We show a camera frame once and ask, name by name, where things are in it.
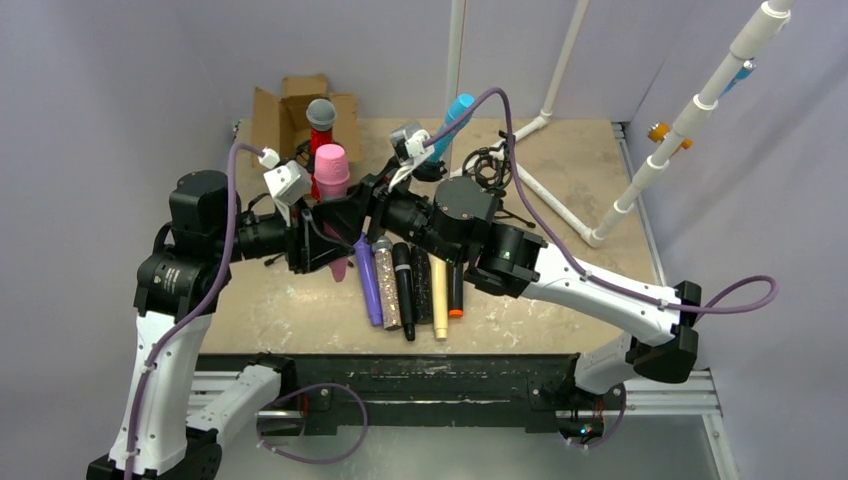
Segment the silver rhinestone microphone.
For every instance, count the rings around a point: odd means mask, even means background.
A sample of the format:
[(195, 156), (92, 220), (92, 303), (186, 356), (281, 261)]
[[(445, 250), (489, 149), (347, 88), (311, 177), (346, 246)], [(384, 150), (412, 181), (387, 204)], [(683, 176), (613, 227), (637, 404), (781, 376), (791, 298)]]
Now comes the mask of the silver rhinestone microphone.
[(392, 260), (392, 242), (381, 236), (372, 245), (378, 293), (381, 302), (382, 323), (385, 330), (397, 330), (402, 327), (399, 298)]

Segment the black microphone with silver band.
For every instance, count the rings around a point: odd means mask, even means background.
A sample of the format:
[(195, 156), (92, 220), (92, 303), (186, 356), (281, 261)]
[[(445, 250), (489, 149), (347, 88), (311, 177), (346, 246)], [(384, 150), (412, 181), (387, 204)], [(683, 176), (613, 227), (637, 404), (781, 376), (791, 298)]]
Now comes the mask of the black microphone with silver band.
[(411, 251), (406, 243), (398, 242), (393, 245), (392, 261), (404, 337), (408, 342), (413, 342), (416, 339), (415, 304), (413, 300)]

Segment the plain black microphone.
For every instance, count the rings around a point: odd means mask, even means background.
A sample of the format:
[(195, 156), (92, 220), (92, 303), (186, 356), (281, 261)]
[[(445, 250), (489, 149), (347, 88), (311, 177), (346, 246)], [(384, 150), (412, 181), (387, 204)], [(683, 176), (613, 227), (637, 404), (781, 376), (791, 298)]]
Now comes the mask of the plain black microphone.
[(463, 265), (448, 265), (448, 317), (462, 318), (464, 315)]

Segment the pink plastic microphone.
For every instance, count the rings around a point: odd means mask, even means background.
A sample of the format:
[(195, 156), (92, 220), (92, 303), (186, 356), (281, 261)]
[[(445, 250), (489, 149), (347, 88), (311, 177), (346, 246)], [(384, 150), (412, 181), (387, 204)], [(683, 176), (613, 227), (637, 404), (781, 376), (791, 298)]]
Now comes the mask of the pink plastic microphone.
[[(345, 149), (336, 144), (328, 143), (316, 149), (314, 175), (319, 202), (334, 200), (346, 196), (350, 179), (350, 169)], [(328, 225), (324, 232), (336, 239), (338, 234)], [(335, 282), (342, 282), (347, 271), (347, 258), (332, 261), (329, 266)]]

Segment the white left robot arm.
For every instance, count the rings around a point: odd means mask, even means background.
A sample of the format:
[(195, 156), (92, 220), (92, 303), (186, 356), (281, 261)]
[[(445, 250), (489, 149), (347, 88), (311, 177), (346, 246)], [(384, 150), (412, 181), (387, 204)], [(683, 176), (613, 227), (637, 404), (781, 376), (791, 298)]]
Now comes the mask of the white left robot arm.
[(265, 407), (304, 415), (310, 389), (292, 359), (252, 357), (235, 382), (197, 413), (189, 410), (195, 367), (230, 266), (284, 254), (298, 272), (321, 266), (335, 244), (320, 234), (304, 196), (301, 169), (265, 175), (271, 214), (242, 205), (231, 175), (204, 170), (179, 179), (169, 197), (171, 218), (139, 266), (134, 297), (136, 357), (120, 430), (92, 461), (90, 479), (212, 479), (232, 437)]

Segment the purple plastic microphone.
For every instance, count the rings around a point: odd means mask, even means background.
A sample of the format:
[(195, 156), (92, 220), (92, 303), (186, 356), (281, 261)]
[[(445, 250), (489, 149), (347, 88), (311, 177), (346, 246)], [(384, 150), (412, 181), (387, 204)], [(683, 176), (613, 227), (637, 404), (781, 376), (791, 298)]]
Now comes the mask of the purple plastic microphone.
[(383, 313), (373, 253), (364, 234), (361, 234), (354, 243), (354, 254), (369, 322), (372, 327), (381, 328), (383, 326)]

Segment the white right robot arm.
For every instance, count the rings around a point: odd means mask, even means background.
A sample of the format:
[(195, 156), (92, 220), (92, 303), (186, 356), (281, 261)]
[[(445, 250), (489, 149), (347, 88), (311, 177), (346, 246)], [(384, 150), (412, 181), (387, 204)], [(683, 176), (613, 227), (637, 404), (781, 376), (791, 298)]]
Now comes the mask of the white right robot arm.
[(680, 312), (684, 293), (646, 285), (644, 300), (597, 281), (600, 268), (570, 264), (541, 236), (495, 220), (498, 200), (468, 179), (441, 183), (433, 199), (392, 186), (388, 175), (361, 183), (370, 231), (390, 231), (452, 265), (493, 296), (564, 306), (621, 330), (621, 335), (571, 361), (568, 387), (600, 395), (632, 378), (667, 384), (688, 380), (698, 355), (693, 323)]

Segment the black round-base desk mic stand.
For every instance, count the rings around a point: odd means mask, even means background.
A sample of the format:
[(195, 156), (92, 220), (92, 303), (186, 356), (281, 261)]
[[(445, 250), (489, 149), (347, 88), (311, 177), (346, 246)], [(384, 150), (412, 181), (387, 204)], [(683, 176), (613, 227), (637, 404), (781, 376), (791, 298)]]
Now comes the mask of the black round-base desk mic stand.
[(447, 169), (440, 156), (432, 155), (412, 171), (412, 177), (424, 183), (442, 181), (447, 175)]

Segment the brown cardboard box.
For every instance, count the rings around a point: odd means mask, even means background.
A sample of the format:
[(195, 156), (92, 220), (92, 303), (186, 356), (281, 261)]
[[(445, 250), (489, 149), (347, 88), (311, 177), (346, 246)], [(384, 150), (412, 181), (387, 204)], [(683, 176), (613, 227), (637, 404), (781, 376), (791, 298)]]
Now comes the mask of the brown cardboard box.
[(271, 147), (280, 155), (291, 157), (296, 147), (310, 138), (306, 109), (317, 98), (330, 100), (336, 108), (333, 140), (346, 149), (351, 163), (361, 162), (364, 154), (357, 99), (352, 93), (331, 92), (323, 74), (287, 76), (282, 80), (281, 95), (256, 87), (253, 90), (251, 143), (257, 147)]

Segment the cream plastic microphone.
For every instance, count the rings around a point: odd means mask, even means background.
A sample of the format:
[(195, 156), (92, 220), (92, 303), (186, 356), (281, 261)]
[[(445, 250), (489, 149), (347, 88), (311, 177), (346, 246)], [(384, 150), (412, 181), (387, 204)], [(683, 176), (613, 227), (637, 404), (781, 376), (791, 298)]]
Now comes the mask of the cream plastic microphone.
[(433, 329), (437, 341), (448, 338), (448, 275), (447, 264), (429, 256), (432, 286)]

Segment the black glitter microphone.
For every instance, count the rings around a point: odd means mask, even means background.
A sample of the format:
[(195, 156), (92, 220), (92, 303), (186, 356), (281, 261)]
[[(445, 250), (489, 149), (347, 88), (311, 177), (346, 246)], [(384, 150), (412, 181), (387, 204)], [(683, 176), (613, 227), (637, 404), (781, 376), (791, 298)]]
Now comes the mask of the black glitter microphone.
[(419, 325), (432, 324), (432, 282), (429, 257), (427, 252), (418, 246), (412, 247), (411, 255), (415, 322)]

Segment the black tripod mic stand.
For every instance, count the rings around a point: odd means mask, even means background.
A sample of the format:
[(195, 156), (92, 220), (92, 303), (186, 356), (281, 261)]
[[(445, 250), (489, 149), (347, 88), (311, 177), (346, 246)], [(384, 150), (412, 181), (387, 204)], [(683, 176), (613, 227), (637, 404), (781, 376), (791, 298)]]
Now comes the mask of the black tripod mic stand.
[[(305, 147), (301, 147), (299, 149), (296, 149), (295, 154), (291, 157), (283, 158), (281, 155), (280, 155), (280, 157), (283, 161), (295, 160), (307, 170), (306, 164), (307, 164), (308, 157), (307, 157), (307, 150), (306, 150)], [(270, 199), (271, 204), (272, 204), (272, 212), (270, 213), (269, 218), (270, 218), (272, 225), (274, 227), (274, 233), (272, 234), (272, 237), (273, 237), (272, 245), (274, 246), (273, 254), (276, 255), (277, 257), (285, 259), (286, 233), (287, 233), (287, 230), (288, 230), (288, 225), (283, 220), (281, 214), (277, 211), (277, 209), (276, 209), (276, 207), (275, 207), (275, 205), (272, 201), (272, 198), (270, 197), (270, 195), (268, 193), (268, 190), (267, 190), (264, 178), (263, 178), (263, 174), (262, 174), (262, 180), (263, 180), (264, 186), (266, 188), (265, 193), (267, 194), (267, 197)]]
[(534, 229), (536, 224), (522, 218), (505, 207), (506, 189), (513, 179), (512, 167), (509, 160), (507, 134), (498, 132), (501, 141), (495, 146), (481, 147), (472, 151), (463, 161), (461, 175), (474, 180), (485, 193), (498, 200), (495, 220), (514, 219), (526, 227)]

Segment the red glitter microphone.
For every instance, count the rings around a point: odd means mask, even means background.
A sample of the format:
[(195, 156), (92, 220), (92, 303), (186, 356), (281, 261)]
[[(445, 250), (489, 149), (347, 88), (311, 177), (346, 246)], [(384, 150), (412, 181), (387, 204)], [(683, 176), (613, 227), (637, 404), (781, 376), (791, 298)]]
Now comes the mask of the red glitter microphone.
[(319, 201), (319, 192), (313, 178), (315, 152), (318, 147), (333, 141), (333, 126), (336, 120), (336, 109), (333, 103), (326, 98), (318, 98), (311, 101), (306, 110), (306, 118), (310, 124), (310, 155), (312, 164), (312, 196)]

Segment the blue plastic microphone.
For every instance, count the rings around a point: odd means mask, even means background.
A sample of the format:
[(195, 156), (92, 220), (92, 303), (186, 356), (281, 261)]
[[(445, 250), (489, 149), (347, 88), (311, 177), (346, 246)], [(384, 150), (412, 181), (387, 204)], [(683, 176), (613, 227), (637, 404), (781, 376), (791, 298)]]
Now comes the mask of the blue plastic microphone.
[[(474, 103), (474, 101), (475, 97), (468, 93), (463, 93), (457, 96), (456, 99), (448, 107), (443, 125), (440, 127), (439, 131), (444, 131), (448, 126), (450, 126), (453, 122), (460, 118), (463, 113)], [(450, 145), (452, 144), (456, 134), (462, 128), (464, 128), (468, 122), (469, 120), (466, 119), (458, 127), (451, 130), (448, 134), (446, 134), (443, 138), (441, 138), (438, 142), (434, 144), (434, 152), (426, 161), (426, 164), (428, 166), (437, 166), (442, 161), (444, 152), (450, 148)]]

